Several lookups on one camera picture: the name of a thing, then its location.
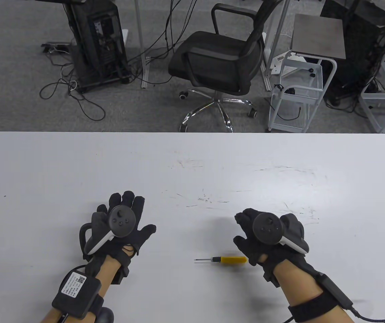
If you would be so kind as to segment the person's left hand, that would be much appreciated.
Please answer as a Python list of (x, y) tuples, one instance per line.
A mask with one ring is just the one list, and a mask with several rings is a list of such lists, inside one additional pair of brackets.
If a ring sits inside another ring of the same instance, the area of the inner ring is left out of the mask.
[(87, 261), (110, 256), (122, 268), (128, 268), (132, 257), (156, 232), (156, 225), (139, 228), (145, 199), (131, 191), (114, 193), (108, 206), (101, 204), (91, 216), (91, 222), (80, 228), (79, 241)]

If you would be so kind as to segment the person's right hand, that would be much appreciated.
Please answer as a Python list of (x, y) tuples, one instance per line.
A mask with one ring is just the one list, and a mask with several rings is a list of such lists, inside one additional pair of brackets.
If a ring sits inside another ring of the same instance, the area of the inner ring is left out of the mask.
[(267, 279), (277, 265), (287, 260), (311, 273), (314, 269), (305, 260), (309, 246), (304, 240), (304, 227), (294, 214), (281, 217), (256, 209), (245, 209), (235, 215), (246, 237), (235, 236), (234, 244), (251, 265), (262, 266)]

